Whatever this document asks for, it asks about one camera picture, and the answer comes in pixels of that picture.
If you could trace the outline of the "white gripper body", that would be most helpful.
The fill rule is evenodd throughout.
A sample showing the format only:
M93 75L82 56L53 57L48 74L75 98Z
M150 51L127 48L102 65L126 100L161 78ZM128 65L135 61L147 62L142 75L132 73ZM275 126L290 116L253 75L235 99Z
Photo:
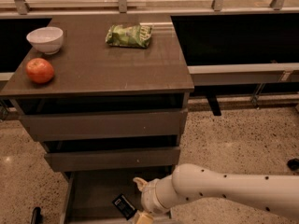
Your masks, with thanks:
M159 202L156 194L157 179L145 182L141 188L141 205L143 209L152 215L163 215L168 209Z

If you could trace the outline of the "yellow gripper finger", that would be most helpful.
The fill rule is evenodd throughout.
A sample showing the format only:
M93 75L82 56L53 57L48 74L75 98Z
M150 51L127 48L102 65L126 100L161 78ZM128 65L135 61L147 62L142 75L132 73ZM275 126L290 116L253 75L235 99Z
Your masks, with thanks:
M137 188L140 191L142 191L148 184L148 182L141 177L134 177L133 181L137 184Z
M134 224L153 224L153 216L145 211L137 211L133 219Z

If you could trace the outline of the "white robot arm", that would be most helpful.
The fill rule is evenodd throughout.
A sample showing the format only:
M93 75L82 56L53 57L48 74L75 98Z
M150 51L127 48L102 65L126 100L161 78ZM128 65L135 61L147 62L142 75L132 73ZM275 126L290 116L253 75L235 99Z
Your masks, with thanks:
M181 164L171 175L146 181L136 177L141 205L149 214L202 198L223 198L265 212L299 219L298 175L236 175L213 172L194 164Z

